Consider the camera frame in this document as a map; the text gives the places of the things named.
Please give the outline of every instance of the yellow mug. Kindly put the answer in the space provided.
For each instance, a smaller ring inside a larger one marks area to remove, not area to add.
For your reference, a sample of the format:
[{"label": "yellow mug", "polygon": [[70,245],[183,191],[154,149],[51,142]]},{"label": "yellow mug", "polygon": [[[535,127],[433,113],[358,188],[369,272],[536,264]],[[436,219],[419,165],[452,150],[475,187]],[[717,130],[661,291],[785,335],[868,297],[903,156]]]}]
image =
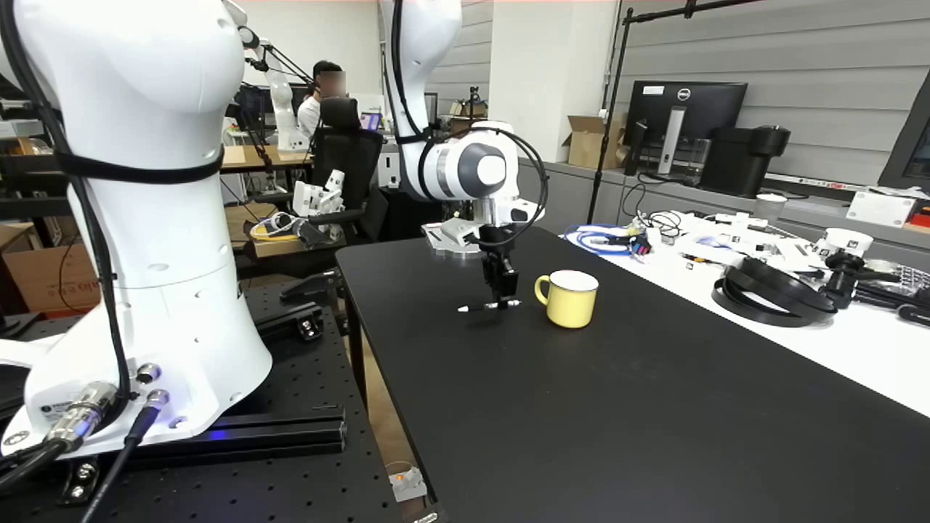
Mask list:
[{"label": "yellow mug", "polygon": [[535,280],[535,300],[539,300],[547,317],[561,329],[584,329],[595,297],[597,280],[580,269],[554,269]]}]

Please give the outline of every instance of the person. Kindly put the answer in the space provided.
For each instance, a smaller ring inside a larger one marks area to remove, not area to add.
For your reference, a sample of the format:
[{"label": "person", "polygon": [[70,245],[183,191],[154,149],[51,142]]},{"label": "person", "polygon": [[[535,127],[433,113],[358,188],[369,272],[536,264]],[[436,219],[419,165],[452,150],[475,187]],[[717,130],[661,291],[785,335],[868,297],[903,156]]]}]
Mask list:
[{"label": "person", "polygon": [[300,127],[308,133],[308,142],[314,142],[314,133],[318,127],[318,102],[340,94],[343,85],[343,67],[334,62],[317,62],[314,65],[314,86],[305,97],[305,102],[297,107]]}]

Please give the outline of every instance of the black headphones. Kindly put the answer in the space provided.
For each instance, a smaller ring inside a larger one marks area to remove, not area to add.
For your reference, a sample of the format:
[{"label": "black headphones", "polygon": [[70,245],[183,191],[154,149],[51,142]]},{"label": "black headphones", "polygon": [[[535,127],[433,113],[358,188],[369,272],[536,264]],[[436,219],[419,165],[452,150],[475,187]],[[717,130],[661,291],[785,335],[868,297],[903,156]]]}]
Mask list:
[{"label": "black headphones", "polygon": [[770,325],[811,325],[836,313],[834,300],[762,259],[744,259],[740,264],[727,267],[724,280],[715,281],[715,303],[737,317]]}]

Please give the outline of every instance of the mug handle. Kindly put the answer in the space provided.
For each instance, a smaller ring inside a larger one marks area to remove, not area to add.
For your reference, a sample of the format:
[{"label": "mug handle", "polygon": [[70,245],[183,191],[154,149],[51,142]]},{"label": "mug handle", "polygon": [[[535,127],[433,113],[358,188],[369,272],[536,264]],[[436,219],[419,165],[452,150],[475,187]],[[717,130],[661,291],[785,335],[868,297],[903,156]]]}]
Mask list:
[{"label": "mug handle", "polygon": [[536,300],[539,306],[548,306],[548,300],[547,300],[547,293],[542,293],[542,284],[552,284],[552,280],[548,280],[548,277],[536,277],[535,284],[531,284],[531,291],[535,291],[535,300]]}]

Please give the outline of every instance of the black table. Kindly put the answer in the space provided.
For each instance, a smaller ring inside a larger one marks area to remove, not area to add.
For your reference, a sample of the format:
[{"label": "black table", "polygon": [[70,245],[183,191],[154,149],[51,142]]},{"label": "black table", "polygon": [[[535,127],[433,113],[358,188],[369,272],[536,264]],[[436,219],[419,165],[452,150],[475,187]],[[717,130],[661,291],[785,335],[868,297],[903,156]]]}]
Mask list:
[{"label": "black table", "polygon": [[[548,232],[506,313],[455,313],[488,300],[480,262],[425,242],[336,262],[449,521],[930,521],[923,416]],[[602,280],[586,332],[535,306],[554,267]]]},{"label": "black table", "polygon": [[[276,313],[282,288],[294,280],[247,284],[252,317]],[[70,322],[39,322],[34,336],[64,332]],[[282,335],[268,336],[273,374],[250,397],[263,412],[305,416],[314,407],[345,410],[345,451],[317,455],[230,460],[211,464],[130,468],[111,492],[108,521],[247,521],[247,523],[395,523],[398,509],[374,447],[369,418],[358,397],[340,332],[326,317],[317,346]],[[64,470],[47,474],[22,498],[0,499],[0,521],[70,523],[82,509],[57,509]]]}]

